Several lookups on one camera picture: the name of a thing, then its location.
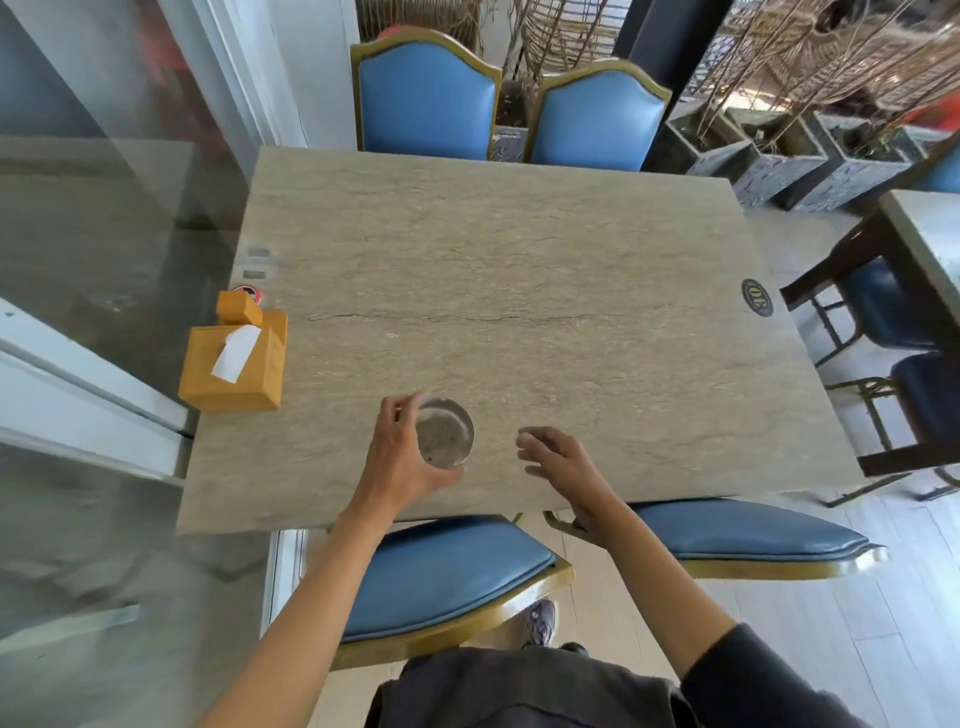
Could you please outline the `person's right hand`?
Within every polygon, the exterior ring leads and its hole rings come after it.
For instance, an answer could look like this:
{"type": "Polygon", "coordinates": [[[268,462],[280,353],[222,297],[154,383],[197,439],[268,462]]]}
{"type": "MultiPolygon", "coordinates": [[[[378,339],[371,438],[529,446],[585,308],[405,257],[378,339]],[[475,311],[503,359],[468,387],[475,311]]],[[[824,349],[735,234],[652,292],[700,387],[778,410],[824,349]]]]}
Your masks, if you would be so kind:
{"type": "MultiPolygon", "coordinates": [[[[527,426],[553,428],[553,426],[527,426]]],[[[561,474],[545,480],[574,511],[577,520],[590,533],[601,536],[610,517],[618,512],[622,499],[614,491],[576,438],[559,431],[561,474]]]]}

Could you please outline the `clear drinking glass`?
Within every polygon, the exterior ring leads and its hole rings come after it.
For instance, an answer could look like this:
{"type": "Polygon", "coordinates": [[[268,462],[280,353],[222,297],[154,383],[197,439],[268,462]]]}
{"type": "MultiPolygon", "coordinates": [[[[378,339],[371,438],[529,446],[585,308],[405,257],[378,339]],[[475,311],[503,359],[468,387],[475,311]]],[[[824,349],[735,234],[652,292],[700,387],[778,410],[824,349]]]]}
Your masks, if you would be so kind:
{"type": "Polygon", "coordinates": [[[470,456],[475,439],[474,422],[459,402],[441,396],[427,396],[415,422],[418,450],[435,468],[454,470],[470,456]]]}

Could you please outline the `person's right forearm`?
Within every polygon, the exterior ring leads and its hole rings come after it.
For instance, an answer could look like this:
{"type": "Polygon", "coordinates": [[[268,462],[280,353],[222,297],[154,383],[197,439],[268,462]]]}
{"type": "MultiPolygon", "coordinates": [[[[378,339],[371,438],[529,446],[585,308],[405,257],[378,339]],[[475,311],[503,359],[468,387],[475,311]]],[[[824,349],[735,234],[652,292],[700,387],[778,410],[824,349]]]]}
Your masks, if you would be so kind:
{"type": "Polygon", "coordinates": [[[621,499],[602,493],[574,502],[577,519],[607,551],[643,621],[678,678],[738,622],[683,568],[654,531],[621,499]]]}

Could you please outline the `person's left forearm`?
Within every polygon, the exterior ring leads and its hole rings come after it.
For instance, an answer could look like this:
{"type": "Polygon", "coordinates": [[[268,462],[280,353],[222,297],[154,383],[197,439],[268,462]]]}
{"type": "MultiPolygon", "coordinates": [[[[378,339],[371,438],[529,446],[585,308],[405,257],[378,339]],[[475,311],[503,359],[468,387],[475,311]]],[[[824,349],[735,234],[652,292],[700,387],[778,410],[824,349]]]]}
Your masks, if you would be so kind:
{"type": "Polygon", "coordinates": [[[352,504],[310,558],[306,575],[249,661],[198,728],[307,728],[354,601],[398,510],[352,504]]]}

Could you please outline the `person's grey shoe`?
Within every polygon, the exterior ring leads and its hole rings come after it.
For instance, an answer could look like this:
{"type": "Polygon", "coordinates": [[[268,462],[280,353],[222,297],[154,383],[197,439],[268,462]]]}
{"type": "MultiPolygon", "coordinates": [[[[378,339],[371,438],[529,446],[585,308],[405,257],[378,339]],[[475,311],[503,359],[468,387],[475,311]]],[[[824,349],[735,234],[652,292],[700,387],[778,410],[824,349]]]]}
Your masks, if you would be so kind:
{"type": "Polygon", "coordinates": [[[559,613],[554,600],[542,598],[535,601],[523,612],[520,647],[551,648],[558,621],[559,613]]]}

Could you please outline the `orange tissue box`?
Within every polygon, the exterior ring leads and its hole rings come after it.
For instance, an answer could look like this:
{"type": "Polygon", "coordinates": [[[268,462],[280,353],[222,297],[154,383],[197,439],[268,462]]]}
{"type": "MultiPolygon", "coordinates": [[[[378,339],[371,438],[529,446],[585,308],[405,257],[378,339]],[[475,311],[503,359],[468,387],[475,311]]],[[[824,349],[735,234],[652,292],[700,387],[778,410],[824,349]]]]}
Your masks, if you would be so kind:
{"type": "Polygon", "coordinates": [[[268,310],[263,314],[260,337],[235,384],[211,374],[227,333],[234,325],[192,328],[178,383],[179,398],[202,413],[279,408],[282,403],[288,325],[285,312],[268,310]]]}

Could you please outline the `person's dark grey shirt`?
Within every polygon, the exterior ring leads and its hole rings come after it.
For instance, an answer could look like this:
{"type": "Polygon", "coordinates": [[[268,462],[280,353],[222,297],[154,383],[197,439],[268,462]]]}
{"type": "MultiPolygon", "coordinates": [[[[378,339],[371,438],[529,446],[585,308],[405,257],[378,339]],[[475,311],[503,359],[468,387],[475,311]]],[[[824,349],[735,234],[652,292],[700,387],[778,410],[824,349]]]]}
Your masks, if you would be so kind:
{"type": "Polygon", "coordinates": [[[746,624],[678,685],[561,647],[450,648],[378,686],[364,728],[871,728],[746,624]]]}

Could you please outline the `white tissue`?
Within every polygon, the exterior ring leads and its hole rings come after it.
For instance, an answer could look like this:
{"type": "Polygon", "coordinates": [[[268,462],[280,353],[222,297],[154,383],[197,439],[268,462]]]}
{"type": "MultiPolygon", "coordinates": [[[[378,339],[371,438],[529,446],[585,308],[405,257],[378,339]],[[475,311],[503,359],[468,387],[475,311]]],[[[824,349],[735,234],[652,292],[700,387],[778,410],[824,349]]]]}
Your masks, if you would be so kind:
{"type": "Polygon", "coordinates": [[[258,344],[260,334],[261,327],[254,324],[234,326],[225,336],[211,375],[226,383],[237,383],[258,344]]]}

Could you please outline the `grey stone planter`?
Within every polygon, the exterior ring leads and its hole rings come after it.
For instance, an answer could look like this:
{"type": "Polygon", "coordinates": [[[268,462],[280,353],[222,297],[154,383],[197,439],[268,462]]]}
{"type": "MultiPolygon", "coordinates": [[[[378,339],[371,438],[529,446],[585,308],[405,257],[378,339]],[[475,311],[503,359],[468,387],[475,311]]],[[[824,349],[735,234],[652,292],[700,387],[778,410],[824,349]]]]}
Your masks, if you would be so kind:
{"type": "Polygon", "coordinates": [[[678,103],[664,130],[666,171],[672,174],[714,176],[751,145],[723,107],[706,100],[678,103]]]}
{"type": "Polygon", "coordinates": [[[819,213],[842,208],[913,164],[895,141],[867,144],[875,130],[868,119],[812,111],[803,121],[826,161],[774,196],[773,204],[781,210],[819,213]]]}
{"type": "Polygon", "coordinates": [[[719,170],[743,208],[771,202],[828,159],[807,122],[788,111],[729,107],[724,116],[749,140],[719,170]]]}
{"type": "Polygon", "coordinates": [[[928,159],[935,149],[952,135],[953,133],[947,130],[907,124],[896,131],[894,146],[911,164],[918,164],[928,159]]]}

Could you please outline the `dark blue chair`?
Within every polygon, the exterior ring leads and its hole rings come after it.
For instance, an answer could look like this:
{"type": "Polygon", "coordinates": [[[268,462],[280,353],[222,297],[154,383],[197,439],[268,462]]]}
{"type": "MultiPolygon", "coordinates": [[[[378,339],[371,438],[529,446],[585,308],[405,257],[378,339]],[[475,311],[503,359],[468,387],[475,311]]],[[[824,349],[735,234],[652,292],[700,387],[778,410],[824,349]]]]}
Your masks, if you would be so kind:
{"type": "Polygon", "coordinates": [[[838,508],[866,497],[901,480],[929,471],[941,486],[916,494],[928,504],[960,494],[960,476],[950,467],[960,467],[960,364],[942,352],[907,356],[885,376],[870,376],[826,385],[827,392],[854,392],[864,405],[880,443],[878,452],[858,457],[870,481],[857,490],[823,503],[838,508]],[[894,445],[878,402],[894,400],[914,441],[894,445]]]}
{"type": "Polygon", "coordinates": [[[820,319],[834,349],[814,363],[819,368],[865,337],[884,349],[935,351],[937,346],[914,304],[894,271],[877,257],[839,278],[834,287],[838,298],[822,304],[816,297],[810,303],[820,319]],[[831,319],[833,310],[847,310],[853,321],[853,333],[841,340],[831,319]]]}

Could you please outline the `black pillar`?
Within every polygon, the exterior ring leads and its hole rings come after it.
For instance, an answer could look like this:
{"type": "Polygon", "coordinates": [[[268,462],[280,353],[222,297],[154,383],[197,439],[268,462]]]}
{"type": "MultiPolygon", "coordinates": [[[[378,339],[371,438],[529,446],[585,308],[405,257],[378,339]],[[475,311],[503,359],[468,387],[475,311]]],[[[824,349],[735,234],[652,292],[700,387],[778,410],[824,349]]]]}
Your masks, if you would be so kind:
{"type": "Polygon", "coordinates": [[[641,169],[667,172],[666,122],[734,4],[735,0],[632,0],[614,57],[637,65],[673,92],[641,169]]]}

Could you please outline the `neighbouring stone top table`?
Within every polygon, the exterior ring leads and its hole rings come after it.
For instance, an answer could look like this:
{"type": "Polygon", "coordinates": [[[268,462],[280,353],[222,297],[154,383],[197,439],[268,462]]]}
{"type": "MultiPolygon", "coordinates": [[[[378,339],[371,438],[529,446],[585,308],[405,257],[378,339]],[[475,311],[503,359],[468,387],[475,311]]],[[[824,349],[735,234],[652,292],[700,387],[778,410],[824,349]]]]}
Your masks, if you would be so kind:
{"type": "MultiPolygon", "coordinates": [[[[960,364],[960,201],[940,192],[894,190],[884,193],[877,209],[855,225],[817,265],[781,288],[787,310],[816,298],[827,305],[838,299],[834,284],[864,264],[883,258],[914,305],[936,343],[935,350],[960,364]]],[[[845,308],[829,312],[841,340],[854,332],[845,308]]],[[[892,398],[878,408],[895,446],[914,441],[904,415],[892,398]]]]}

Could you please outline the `dry branches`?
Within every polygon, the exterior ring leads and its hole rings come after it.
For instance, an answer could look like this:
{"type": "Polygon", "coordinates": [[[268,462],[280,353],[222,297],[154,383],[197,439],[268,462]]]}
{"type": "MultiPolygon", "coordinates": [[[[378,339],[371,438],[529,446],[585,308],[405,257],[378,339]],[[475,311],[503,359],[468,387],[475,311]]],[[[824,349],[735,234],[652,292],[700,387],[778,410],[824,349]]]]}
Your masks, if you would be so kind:
{"type": "Polygon", "coordinates": [[[724,111],[750,82],[766,111],[868,119],[889,141],[960,92],[960,0],[735,0],[687,93],[724,111]]]}

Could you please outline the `blue chair with gold frame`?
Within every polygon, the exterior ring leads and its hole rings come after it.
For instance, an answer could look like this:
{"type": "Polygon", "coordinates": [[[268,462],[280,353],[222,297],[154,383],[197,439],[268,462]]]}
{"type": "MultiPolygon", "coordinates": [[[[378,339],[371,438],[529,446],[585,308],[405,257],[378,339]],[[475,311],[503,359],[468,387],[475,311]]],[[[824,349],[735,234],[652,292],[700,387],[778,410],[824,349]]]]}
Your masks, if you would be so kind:
{"type": "Polygon", "coordinates": [[[544,75],[522,162],[639,172],[672,98],[641,67],[616,57],[544,75]]]}
{"type": "Polygon", "coordinates": [[[358,151],[491,158],[499,67],[445,33],[409,26],[349,54],[358,151]]]}
{"type": "Polygon", "coordinates": [[[331,670],[425,657],[506,624],[574,577],[504,516],[456,516],[387,534],[354,599],[331,670]]]}
{"type": "Polygon", "coordinates": [[[629,588],[691,579],[814,581],[863,574],[887,547],[841,524],[784,507],[731,498],[612,505],[605,515],[550,528],[606,550],[629,588]]]}

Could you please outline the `white window frame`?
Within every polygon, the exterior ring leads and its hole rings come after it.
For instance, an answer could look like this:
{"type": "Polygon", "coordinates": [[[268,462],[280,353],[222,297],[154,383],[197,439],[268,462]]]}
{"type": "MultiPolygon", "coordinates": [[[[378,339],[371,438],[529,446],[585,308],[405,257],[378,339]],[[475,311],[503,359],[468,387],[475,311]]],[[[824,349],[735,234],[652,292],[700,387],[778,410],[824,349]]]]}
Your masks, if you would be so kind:
{"type": "Polygon", "coordinates": [[[0,443],[186,484],[190,411],[0,297],[0,443]]]}

